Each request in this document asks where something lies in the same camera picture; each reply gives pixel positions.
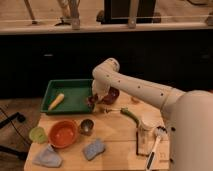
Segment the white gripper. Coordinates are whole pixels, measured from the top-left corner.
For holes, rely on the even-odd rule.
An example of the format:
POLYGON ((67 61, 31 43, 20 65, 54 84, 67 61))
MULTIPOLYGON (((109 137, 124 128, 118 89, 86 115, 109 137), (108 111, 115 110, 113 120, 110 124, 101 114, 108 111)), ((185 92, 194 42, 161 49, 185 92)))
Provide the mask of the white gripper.
POLYGON ((110 86, 104 83, 101 83, 97 80, 93 80, 92 82, 92 94, 96 95, 99 100, 102 100, 110 89, 110 86))

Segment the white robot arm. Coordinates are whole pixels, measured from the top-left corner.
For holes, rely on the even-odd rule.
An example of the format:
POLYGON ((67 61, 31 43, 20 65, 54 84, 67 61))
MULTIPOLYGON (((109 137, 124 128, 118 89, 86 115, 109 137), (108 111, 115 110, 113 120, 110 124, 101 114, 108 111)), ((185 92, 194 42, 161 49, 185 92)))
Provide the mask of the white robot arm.
POLYGON ((170 171, 213 171, 213 93, 184 92, 120 74, 119 69, 114 58, 97 65, 92 71, 93 91, 122 90, 158 108, 170 120, 170 171))

